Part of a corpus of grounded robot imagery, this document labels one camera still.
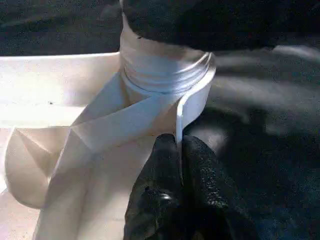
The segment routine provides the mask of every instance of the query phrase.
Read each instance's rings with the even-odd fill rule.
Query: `black cloth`
[[[138,35],[205,51],[319,44],[318,0],[123,0]],[[118,0],[3,0],[0,55],[116,52]]]
[[[144,38],[205,51],[313,46],[320,33],[318,0],[124,0],[123,12]]]

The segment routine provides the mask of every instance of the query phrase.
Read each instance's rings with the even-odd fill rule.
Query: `gloved hand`
[[[133,186],[124,240],[258,239],[224,166],[194,136],[183,138],[182,175],[174,136],[160,135]]]
[[[123,0],[122,9],[143,38],[212,52],[306,44],[317,34],[319,2]]]

